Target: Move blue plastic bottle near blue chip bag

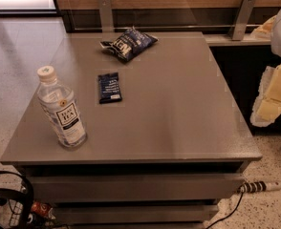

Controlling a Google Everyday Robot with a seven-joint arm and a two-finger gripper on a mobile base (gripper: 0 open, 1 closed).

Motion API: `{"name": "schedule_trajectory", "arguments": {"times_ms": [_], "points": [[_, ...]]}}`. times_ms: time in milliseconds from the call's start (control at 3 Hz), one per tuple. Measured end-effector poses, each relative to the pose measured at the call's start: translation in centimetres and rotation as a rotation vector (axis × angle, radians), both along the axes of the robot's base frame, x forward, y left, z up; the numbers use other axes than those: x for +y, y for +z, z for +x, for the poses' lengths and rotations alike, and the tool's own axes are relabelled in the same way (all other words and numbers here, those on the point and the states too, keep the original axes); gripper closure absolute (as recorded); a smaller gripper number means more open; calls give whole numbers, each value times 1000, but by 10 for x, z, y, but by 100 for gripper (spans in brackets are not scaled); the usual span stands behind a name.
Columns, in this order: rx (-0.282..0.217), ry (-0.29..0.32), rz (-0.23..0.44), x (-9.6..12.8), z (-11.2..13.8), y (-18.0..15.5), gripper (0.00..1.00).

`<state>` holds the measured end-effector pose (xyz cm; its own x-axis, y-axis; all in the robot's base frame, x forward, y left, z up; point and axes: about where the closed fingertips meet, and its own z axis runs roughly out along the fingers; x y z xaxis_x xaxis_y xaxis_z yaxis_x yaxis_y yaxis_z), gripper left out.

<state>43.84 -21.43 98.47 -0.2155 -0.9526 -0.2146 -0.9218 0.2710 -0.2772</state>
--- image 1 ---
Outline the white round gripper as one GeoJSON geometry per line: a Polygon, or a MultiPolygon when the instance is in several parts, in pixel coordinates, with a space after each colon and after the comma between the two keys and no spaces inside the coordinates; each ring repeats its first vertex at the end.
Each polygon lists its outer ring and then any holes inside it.
{"type": "MultiPolygon", "coordinates": [[[[281,57],[281,10],[254,29],[250,35],[257,39],[270,39],[272,52],[281,57]]],[[[276,68],[265,68],[258,93],[250,122],[255,127],[267,127],[281,115],[281,64],[276,68]]]]}

